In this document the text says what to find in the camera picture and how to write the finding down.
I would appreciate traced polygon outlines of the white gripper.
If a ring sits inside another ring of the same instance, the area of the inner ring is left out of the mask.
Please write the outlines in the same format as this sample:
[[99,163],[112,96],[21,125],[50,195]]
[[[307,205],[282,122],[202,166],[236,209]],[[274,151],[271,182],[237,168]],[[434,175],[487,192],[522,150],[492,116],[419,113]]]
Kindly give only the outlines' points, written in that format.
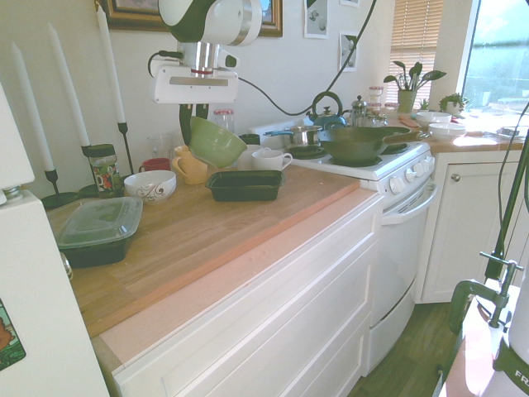
[[188,66],[161,64],[150,83],[150,97],[159,104],[180,104],[179,125],[183,142],[191,143],[192,105],[196,116],[207,120],[209,103],[232,103],[236,99],[239,79],[228,69],[215,69],[211,74],[194,73]]

